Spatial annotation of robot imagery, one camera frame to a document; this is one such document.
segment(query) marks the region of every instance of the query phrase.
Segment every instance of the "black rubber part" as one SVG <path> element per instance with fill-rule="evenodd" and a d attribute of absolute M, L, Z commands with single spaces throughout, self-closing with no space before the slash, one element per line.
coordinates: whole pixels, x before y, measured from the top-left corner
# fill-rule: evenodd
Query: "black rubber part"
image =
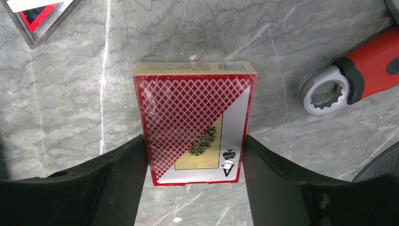
<path fill-rule="evenodd" d="M 132 226 L 148 161 L 144 139 L 47 178 L 0 180 L 0 226 Z"/>
<path fill-rule="evenodd" d="M 250 135 L 244 149 L 254 226 L 398 225 L 399 180 L 395 175 L 351 183 L 305 169 Z"/>
<path fill-rule="evenodd" d="M 26 20 L 28 20 L 28 22 L 30 24 L 32 24 L 36 20 L 36 18 L 40 15 L 40 13 L 43 12 L 45 7 L 46 6 L 39 7 L 39 8 L 32 8 L 29 10 L 25 10 L 22 13 L 25 15 Z"/>
<path fill-rule="evenodd" d="M 392 60 L 387 67 L 387 73 L 391 75 L 399 74 L 399 57 Z"/>
<path fill-rule="evenodd" d="M 372 179 L 382 174 L 399 177 L 399 142 L 374 158 L 355 176 L 352 182 Z"/>
<path fill-rule="evenodd" d="M 362 73 L 356 68 L 353 61 L 343 56 L 335 60 L 333 65 L 337 66 L 342 75 L 349 80 L 350 90 L 348 104 L 352 105 L 360 101 L 364 92 L 364 78 Z"/>

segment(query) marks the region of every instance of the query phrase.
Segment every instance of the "deck of cards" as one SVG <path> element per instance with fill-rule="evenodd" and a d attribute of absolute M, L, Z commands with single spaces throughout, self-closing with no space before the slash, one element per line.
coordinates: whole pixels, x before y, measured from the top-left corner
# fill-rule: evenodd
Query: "deck of cards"
<path fill-rule="evenodd" d="M 248 61 L 137 66 L 134 83 L 155 186 L 238 182 L 255 81 Z"/>

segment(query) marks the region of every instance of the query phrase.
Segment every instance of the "gray marble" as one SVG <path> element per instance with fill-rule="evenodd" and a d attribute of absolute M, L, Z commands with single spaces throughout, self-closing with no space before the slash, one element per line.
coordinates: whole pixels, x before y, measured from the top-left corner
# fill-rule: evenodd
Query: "gray marble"
<path fill-rule="evenodd" d="M 391 24 L 383 0 L 83 0 L 30 50 L 0 7 L 0 131 L 10 178 L 45 177 L 137 136 L 137 62 L 196 54 L 249 60 L 258 71 L 249 133 L 308 169 L 352 180 L 399 141 L 399 87 L 324 116 L 309 115 L 298 92 Z M 234 185 L 153 187 L 147 174 L 136 225 L 252 225 L 244 176 Z"/>

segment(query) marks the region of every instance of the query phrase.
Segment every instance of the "wrench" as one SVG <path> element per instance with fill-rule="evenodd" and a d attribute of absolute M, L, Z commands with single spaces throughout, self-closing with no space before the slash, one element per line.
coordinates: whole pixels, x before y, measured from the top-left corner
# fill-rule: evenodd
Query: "wrench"
<path fill-rule="evenodd" d="M 385 2 L 399 24 L 399 0 Z M 337 84 L 335 95 L 325 103 L 312 104 L 315 89 L 330 81 Z M 398 84 L 399 26 L 395 26 L 310 77 L 302 86 L 299 99 L 306 111 L 323 115 Z"/>

